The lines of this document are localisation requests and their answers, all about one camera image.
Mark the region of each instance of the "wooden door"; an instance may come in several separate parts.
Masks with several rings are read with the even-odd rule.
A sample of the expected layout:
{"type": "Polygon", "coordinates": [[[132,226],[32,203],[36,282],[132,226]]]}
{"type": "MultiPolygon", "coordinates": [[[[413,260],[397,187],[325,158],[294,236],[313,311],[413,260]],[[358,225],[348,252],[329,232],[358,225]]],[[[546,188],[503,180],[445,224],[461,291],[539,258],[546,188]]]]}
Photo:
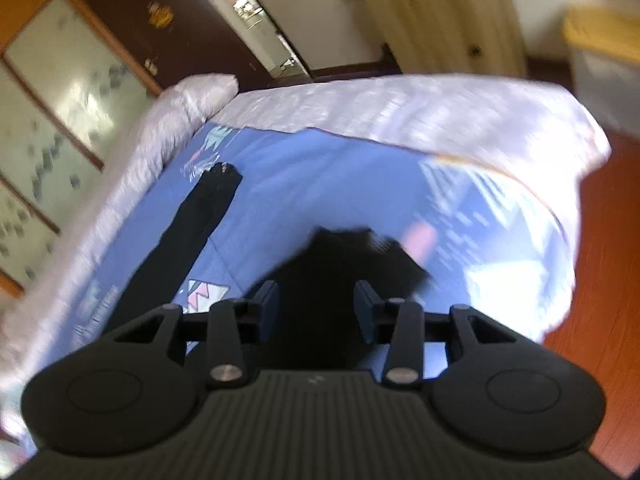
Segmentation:
{"type": "Polygon", "coordinates": [[[490,73],[468,0],[365,0],[404,73],[490,73]]]}
{"type": "Polygon", "coordinates": [[[241,91],[267,88],[269,72],[207,0],[86,0],[163,88],[228,73],[241,91]]]}

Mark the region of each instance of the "cabinet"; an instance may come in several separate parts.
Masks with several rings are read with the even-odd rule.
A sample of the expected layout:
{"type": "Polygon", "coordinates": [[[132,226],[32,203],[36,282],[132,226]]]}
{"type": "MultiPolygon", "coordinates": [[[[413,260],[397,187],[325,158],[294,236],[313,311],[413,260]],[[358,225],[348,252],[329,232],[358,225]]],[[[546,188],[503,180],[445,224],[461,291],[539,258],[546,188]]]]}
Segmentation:
{"type": "Polygon", "coordinates": [[[240,91],[273,80],[208,0],[85,0],[140,65],[163,88],[193,74],[231,73],[240,91]],[[167,19],[152,20],[153,9],[167,19]]]}
{"type": "Polygon", "coordinates": [[[526,76],[511,0],[364,0],[405,73],[526,76]]]}

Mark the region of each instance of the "bed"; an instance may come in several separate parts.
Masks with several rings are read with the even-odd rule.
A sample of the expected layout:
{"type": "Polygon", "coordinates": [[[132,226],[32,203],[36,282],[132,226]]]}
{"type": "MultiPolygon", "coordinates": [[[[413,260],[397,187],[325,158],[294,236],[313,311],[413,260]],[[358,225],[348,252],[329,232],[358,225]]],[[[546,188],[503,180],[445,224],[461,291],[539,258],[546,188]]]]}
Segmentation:
{"type": "MultiPolygon", "coordinates": [[[[243,181],[174,299],[185,311],[241,295],[315,226],[366,224],[400,240],[432,276],[435,286],[416,293],[429,310],[470,303],[534,340],[564,319],[578,184],[609,155],[569,92],[465,75],[236,92],[231,76],[188,78],[117,147],[43,277],[4,320],[7,433],[24,435],[26,381],[99,336],[129,277],[217,162],[243,181]]],[[[442,353],[425,352],[425,374],[438,374],[442,353]]]]}

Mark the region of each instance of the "metal screw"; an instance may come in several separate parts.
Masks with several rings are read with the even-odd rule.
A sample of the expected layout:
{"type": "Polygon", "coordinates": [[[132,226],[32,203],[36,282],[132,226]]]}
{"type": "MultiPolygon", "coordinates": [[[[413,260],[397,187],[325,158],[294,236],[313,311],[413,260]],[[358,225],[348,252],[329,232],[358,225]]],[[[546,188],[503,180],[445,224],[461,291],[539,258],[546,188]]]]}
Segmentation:
{"type": "Polygon", "coordinates": [[[218,365],[211,369],[209,375],[215,381],[228,383],[242,377],[242,370],[236,365],[218,365]]]}
{"type": "Polygon", "coordinates": [[[386,378],[393,384],[411,384],[418,380],[420,375],[413,368],[391,368],[386,373],[386,378]]]}

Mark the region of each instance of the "wooden floor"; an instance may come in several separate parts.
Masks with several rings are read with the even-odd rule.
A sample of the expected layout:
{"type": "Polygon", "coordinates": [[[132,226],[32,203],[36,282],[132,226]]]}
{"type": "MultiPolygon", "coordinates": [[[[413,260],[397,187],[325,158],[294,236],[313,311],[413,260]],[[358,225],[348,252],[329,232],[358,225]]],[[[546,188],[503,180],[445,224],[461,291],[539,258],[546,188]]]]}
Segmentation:
{"type": "Polygon", "coordinates": [[[608,136],[610,161],[582,184],[571,314],[545,345],[603,386],[607,413],[591,450],[626,477],[640,464],[640,142],[608,136]]]}

